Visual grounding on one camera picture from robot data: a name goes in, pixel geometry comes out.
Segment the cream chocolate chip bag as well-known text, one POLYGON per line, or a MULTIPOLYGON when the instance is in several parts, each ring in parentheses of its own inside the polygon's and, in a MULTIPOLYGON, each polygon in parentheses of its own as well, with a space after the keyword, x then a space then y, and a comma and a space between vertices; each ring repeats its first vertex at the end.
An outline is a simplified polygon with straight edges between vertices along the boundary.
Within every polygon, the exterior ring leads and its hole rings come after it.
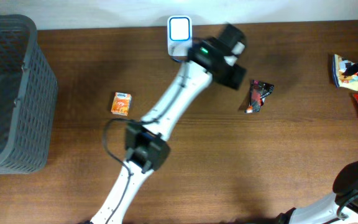
POLYGON ((332 76, 336 88, 342 87, 358 91, 358 72, 352 75, 346 72, 352 65, 354 65, 354 63, 348 59, 337 54, 333 55, 332 76))

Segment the black orange snack packet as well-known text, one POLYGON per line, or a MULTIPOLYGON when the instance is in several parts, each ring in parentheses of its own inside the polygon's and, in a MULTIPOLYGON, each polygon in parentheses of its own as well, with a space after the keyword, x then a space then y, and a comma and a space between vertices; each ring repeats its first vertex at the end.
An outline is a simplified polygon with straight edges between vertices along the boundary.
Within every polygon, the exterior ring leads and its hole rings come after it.
POLYGON ((257 113, 265 103, 266 97, 272 94, 274 85, 260 80, 251 80, 249 89, 249 105, 245 113, 257 113))

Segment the small orange box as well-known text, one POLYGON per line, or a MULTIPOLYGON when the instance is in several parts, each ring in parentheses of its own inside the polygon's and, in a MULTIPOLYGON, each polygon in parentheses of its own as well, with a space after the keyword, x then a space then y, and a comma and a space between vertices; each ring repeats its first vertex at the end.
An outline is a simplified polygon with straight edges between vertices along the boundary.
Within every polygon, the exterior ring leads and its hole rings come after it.
POLYGON ((111 113, 127 116, 131 105, 132 95, 128 93, 115 92, 111 113))

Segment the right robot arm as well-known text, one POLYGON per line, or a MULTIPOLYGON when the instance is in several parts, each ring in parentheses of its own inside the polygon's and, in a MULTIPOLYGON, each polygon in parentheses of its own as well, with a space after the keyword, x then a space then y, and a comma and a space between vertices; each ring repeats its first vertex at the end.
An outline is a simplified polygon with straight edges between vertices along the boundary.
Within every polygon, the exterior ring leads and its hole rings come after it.
MULTIPOLYGON (((358 62, 345 71, 358 75, 358 62)), ((353 94, 358 105, 358 93, 353 94)), ((303 208, 292 208, 273 221, 279 224, 302 223, 358 223, 358 161, 345 166, 338 173, 333 192, 303 208)))

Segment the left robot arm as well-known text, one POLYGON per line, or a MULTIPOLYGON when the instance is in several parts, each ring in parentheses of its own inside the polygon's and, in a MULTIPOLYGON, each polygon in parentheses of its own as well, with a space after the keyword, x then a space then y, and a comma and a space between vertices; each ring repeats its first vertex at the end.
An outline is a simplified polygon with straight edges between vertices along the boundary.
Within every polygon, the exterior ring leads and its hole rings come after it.
POLYGON ((239 89, 246 70, 236 62, 246 48, 245 34, 226 24, 217 37, 200 39, 163 96, 140 120, 125 119, 125 156, 121 171, 90 223, 122 223, 142 184, 166 161, 170 135, 194 99, 212 82, 239 89))

